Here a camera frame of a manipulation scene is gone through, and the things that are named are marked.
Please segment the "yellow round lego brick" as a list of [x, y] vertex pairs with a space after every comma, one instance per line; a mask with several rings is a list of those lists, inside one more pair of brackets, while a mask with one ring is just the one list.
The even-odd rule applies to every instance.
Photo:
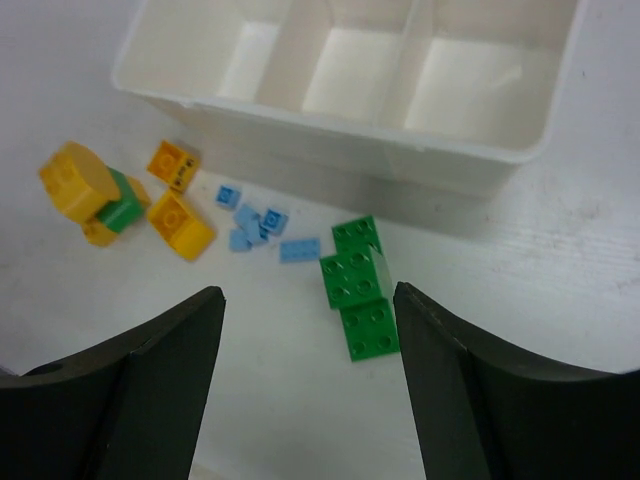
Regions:
[[90, 220], [109, 202], [121, 198], [106, 164], [89, 148], [65, 142], [38, 171], [53, 206], [74, 223]]

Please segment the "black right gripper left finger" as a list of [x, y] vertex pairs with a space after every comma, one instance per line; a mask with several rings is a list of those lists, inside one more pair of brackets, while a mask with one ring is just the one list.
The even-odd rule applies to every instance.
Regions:
[[209, 286], [91, 348], [2, 377], [2, 478], [188, 478], [225, 305]]

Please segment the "green lego plate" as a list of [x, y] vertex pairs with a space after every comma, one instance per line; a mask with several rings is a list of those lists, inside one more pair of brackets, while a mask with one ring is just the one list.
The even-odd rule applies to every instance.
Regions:
[[[384, 257], [373, 216], [367, 215], [332, 227], [336, 254], [358, 245], [371, 245]], [[339, 310], [352, 361], [362, 361], [399, 351], [395, 314], [390, 299], [382, 298]]]

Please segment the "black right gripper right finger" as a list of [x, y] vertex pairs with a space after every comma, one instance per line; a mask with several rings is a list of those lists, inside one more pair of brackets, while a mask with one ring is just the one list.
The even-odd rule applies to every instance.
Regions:
[[635, 479], [639, 374], [553, 360], [456, 316], [407, 282], [394, 309], [430, 479]]

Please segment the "small green lego brick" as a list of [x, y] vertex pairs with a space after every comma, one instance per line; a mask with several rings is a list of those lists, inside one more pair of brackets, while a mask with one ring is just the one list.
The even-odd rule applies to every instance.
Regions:
[[96, 218], [108, 230], [120, 234], [143, 215], [144, 208], [136, 195], [133, 178], [111, 167], [108, 170], [119, 188], [120, 198], [108, 202]]

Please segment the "green square lego brick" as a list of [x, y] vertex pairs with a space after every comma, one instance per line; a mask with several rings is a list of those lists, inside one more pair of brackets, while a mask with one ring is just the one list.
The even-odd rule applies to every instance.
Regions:
[[319, 260], [324, 287], [332, 310], [390, 299], [393, 286], [385, 258], [371, 245]]

